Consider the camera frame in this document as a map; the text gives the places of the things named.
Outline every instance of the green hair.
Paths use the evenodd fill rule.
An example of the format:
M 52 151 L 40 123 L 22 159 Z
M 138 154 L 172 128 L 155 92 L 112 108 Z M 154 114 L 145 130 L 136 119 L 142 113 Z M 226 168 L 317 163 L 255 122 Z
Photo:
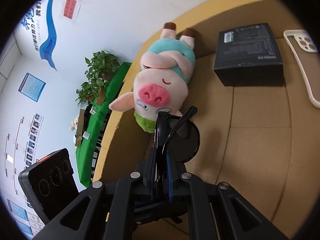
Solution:
M 136 111 L 134 111 L 134 117 L 140 127 L 148 133 L 154 133 L 156 130 L 156 121 L 149 120 L 147 118 L 142 117 Z

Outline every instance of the blue wave graphic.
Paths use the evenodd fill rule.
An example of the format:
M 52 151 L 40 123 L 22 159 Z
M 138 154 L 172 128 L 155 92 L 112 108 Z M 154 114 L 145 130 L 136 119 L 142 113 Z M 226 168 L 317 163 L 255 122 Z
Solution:
M 53 0 L 49 0 L 48 6 L 47 6 L 46 17 L 47 17 L 47 26 L 48 26 L 48 38 L 44 43 L 41 44 L 39 52 L 40 52 L 41 59 L 47 60 L 49 65 L 55 70 L 57 70 L 52 61 L 52 52 L 54 47 L 56 46 L 56 41 L 57 41 L 57 33 L 56 33 L 56 29 L 54 28 L 53 19 L 52 19 L 52 3 L 53 3 Z

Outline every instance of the stuffed animal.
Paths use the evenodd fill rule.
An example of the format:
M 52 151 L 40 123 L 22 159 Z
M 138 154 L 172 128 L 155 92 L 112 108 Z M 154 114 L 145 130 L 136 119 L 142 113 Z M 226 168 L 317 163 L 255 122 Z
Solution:
M 77 129 L 78 127 L 78 121 L 79 121 L 79 114 L 76 116 L 76 118 L 74 119 L 74 121 L 71 122 L 71 126 L 69 127 L 70 131 L 73 131 L 75 129 Z
M 160 39 L 141 57 L 132 92 L 115 99 L 109 109 L 125 112 L 134 108 L 137 123 L 149 133 L 155 131 L 159 111 L 182 116 L 180 108 L 196 61 L 193 34 L 187 28 L 177 40 L 175 23 L 164 24 Z

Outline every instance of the red paper sign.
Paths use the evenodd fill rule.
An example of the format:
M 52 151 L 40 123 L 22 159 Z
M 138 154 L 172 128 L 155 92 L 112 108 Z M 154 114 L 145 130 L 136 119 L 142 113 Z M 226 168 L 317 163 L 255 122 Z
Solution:
M 63 11 L 63 16 L 72 19 L 73 17 L 73 12 L 75 10 L 76 7 L 76 0 L 67 0 L 66 5 L 64 7 L 64 11 Z

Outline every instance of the metal screw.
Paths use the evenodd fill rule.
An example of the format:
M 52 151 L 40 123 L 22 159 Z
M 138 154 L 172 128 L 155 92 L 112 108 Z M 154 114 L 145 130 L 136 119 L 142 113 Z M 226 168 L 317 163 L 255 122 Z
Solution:
M 137 179 L 140 177 L 140 173 L 135 171 L 133 173 L 130 174 L 130 177 L 133 178 L 133 179 Z
M 229 188 L 229 184 L 226 182 L 222 182 L 219 184 L 219 188 L 221 189 L 228 189 Z
M 189 172 L 185 172 L 185 173 L 182 173 L 181 177 L 183 179 L 190 179 L 191 178 L 191 174 Z
M 94 183 L 92 183 L 92 187 L 100 188 L 100 187 L 102 187 L 102 182 L 101 181 L 95 181 Z

